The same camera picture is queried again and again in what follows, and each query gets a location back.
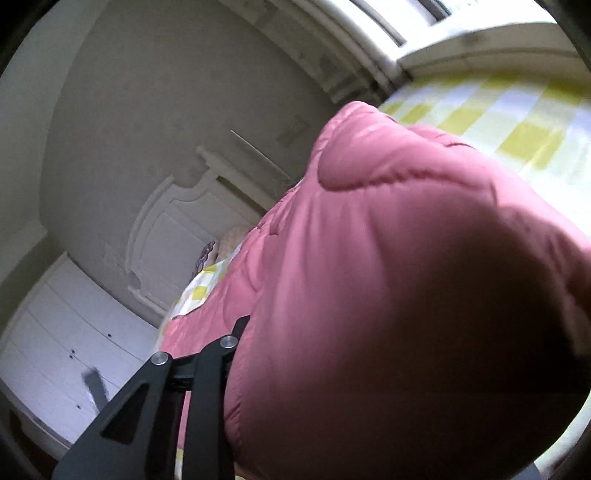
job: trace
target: white molding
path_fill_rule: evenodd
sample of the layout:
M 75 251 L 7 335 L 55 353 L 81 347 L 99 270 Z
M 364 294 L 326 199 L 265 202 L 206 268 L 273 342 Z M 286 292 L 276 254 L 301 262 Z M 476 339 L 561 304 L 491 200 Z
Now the white molding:
M 163 299 L 156 298 L 154 291 L 150 293 L 147 290 L 147 280 L 150 279 L 150 283 L 153 283 L 155 280 L 154 277 L 157 277 L 157 273 L 150 273 L 149 265 L 142 264 L 142 252 L 154 225 L 162 214 L 169 212 L 172 207 L 175 207 L 179 213 L 182 213 L 181 210 L 183 210 L 184 202 L 195 202 L 200 197 L 210 193 L 240 216 L 246 224 L 256 225 L 261 218 L 261 214 L 248 205 L 247 202 L 244 202 L 243 199 L 232 193 L 222 183 L 216 181 L 218 177 L 227 179 L 244 195 L 248 196 L 253 202 L 265 210 L 272 208 L 276 204 L 274 199 L 238 172 L 221 155 L 210 152 L 203 147 L 198 147 L 197 153 L 203 157 L 208 167 L 201 179 L 191 188 L 183 188 L 176 185 L 172 176 L 165 179 L 150 194 L 140 209 L 127 242 L 125 271 L 127 273 L 133 272 L 140 283 L 140 288 L 128 286 L 128 291 L 140 303 L 162 316 L 166 314 L 170 306 L 165 305 Z M 162 283 L 161 291 L 166 292 L 166 289 L 167 284 Z
M 127 248 L 125 249 L 125 271 L 127 273 L 131 272 L 131 257 L 132 251 L 134 248 L 134 244 L 136 238 L 138 236 L 138 231 L 145 220 L 146 216 L 150 209 L 154 206 L 154 204 L 158 201 L 160 196 L 171 186 L 174 184 L 174 177 L 171 175 L 163 180 L 163 182 L 158 185 L 155 190 L 150 194 L 148 199 L 140 208 L 138 216 L 134 220 L 134 224 L 131 227 L 131 231 L 129 233 L 129 238 L 127 240 Z
M 141 293 L 137 288 L 132 287 L 127 287 L 127 290 L 129 290 L 131 294 L 135 297 L 135 299 L 142 305 L 145 305 L 146 307 L 155 311 L 159 315 L 162 315 L 162 317 L 166 315 L 166 310 L 164 310 L 159 304 L 148 298 L 148 295 L 150 294 Z
M 265 210 L 271 210 L 271 208 L 277 203 L 276 200 L 269 197 L 250 181 L 250 179 L 246 178 L 242 173 L 232 167 L 221 157 L 221 155 L 215 152 L 210 152 L 201 146 L 197 147 L 197 153 L 205 160 L 206 165 L 216 172 L 218 176 L 227 179 Z
M 293 3 L 334 35 L 385 91 L 391 90 L 390 79 L 377 62 L 382 60 L 397 69 L 394 57 L 398 46 L 376 22 L 366 15 L 357 16 L 357 12 L 353 13 L 356 7 L 348 2 L 337 5 L 330 0 L 293 0 Z
M 455 31 L 455 15 L 430 27 L 420 41 L 401 47 L 398 64 L 413 78 L 502 69 L 581 85 L 591 82 L 583 60 L 556 23 L 495 25 L 490 17 Z
M 68 253 L 63 252 L 58 259 L 51 264 L 51 266 L 45 270 L 45 273 L 41 276 L 39 280 L 33 285 L 33 288 L 29 290 L 29 293 L 25 296 L 22 302 L 18 305 L 16 311 L 8 321 L 6 328 L 2 332 L 2 336 L 0 337 L 0 352 L 4 350 L 6 343 L 10 340 L 11 332 L 14 326 L 17 324 L 17 321 L 21 318 L 22 314 L 25 312 L 29 304 L 33 301 L 39 289 L 47 283 L 53 273 L 58 269 L 58 267 L 64 263 L 64 261 L 68 258 Z

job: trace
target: black metal bracket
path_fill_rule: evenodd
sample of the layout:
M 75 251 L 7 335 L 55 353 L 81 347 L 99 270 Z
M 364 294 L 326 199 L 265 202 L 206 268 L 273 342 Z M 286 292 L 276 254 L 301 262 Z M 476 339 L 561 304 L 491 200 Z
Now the black metal bracket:
M 54 480 L 173 480 L 185 393 L 191 391 L 183 480 L 233 480 L 223 395 L 242 332 L 194 355 L 155 353 L 98 414 L 54 470 Z

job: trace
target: windowsill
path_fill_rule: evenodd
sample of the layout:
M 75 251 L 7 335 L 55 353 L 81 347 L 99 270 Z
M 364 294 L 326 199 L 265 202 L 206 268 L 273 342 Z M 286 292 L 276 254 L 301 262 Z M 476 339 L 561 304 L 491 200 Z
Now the windowsill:
M 471 32 L 511 24 L 556 23 L 554 18 L 538 5 L 515 8 L 514 4 L 515 2 L 509 0 L 496 0 L 494 4 L 492 2 L 478 4 L 455 12 L 426 29 L 418 38 L 402 45 L 395 52 L 396 57 L 392 60 L 398 60 L 415 51 Z

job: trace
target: white headboard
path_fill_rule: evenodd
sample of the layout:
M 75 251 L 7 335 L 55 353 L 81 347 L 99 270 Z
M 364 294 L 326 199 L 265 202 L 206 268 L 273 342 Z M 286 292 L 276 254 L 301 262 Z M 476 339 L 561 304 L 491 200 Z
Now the white headboard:
M 191 281 L 205 245 L 235 226 L 254 227 L 275 200 L 219 154 L 197 148 L 207 172 L 189 189 L 165 179 L 139 211 L 129 234 L 125 270 L 140 287 L 128 290 L 164 315 Z

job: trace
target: window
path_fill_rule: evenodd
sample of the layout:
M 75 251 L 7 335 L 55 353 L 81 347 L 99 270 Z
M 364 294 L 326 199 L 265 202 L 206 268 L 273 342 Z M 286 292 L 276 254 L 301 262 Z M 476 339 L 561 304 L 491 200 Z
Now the window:
M 371 17 L 398 45 L 419 37 L 446 18 L 449 10 L 439 0 L 350 0 Z
M 468 7 L 472 7 L 474 5 L 493 5 L 494 3 L 499 3 L 496 0 L 440 0 L 441 3 L 451 12 L 455 13 L 460 10 L 464 10 Z M 498 5 L 499 8 L 505 8 L 507 5 Z M 512 9 L 522 10 L 524 12 L 531 12 L 531 11 L 538 11 L 542 10 L 542 7 L 535 0 L 512 0 L 511 6 Z

